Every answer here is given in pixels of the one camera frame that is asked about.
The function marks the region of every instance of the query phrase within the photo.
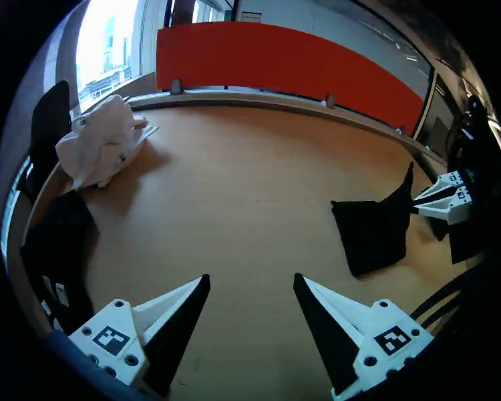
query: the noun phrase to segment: black cable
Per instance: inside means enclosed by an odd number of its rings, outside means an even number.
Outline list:
[[[410,317],[416,320],[419,316],[423,315],[426,311],[436,305],[438,302],[448,297],[449,295],[461,290],[464,284],[478,276],[478,268],[473,268],[463,272],[458,277],[452,279],[449,283],[445,284],[442,288],[428,297],[415,311],[410,314]]]
[[[451,310],[459,306],[461,301],[462,301],[462,296],[458,294],[455,298],[451,299],[449,302],[447,302],[445,305],[439,308],[436,312],[427,317],[427,319],[422,323],[422,327],[426,329],[436,320],[445,315],[447,312],[451,312]]]

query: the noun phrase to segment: wooden table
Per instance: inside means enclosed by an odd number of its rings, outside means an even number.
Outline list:
[[[160,129],[107,188],[83,192],[100,232],[87,288],[97,311],[117,297],[135,305],[211,275],[173,381],[175,401],[330,399],[293,293],[296,272],[366,305],[389,298],[409,313],[465,269],[451,264],[448,240],[439,243],[413,215],[404,260],[361,279],[350,274],[330,201],[379,201],[396,189],[412,160],[397,142],[274,110],[136,115]],[[415,196],[430,182],[417,165],[414,176]]]

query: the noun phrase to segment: crumpled white fabric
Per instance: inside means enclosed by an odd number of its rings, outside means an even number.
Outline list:
[[[61,167],[73,178],[73,189],[107,185],[158,128],[146,123],[145,118],[134,118],[130,105],[119,95],[108,97],[92,112],[76,118],[72,131],[55,146]]]

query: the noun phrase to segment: gripper jaw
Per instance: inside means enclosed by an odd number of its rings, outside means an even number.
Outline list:
[[[413,212],[454,225],[468,219],[471,205],[464,180],[458,171],[453,171],[439,176],[433,186],[413,200]]]
[[[433,339],[388,299],[368,307],[300,273],[293,290],[331,379],[335,401],[384,381]]]
[[[203,275],[136,307],[115,299],[69,339],[115,379],[165,398],[209,292]]]

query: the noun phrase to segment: orange divider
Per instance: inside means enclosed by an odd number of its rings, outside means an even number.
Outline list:
[[[424,101],[388,71],[329,40],[248,22],[178,25],[158,31],[156,80],[170,88],[248,86],[325,99],[412,133]]]

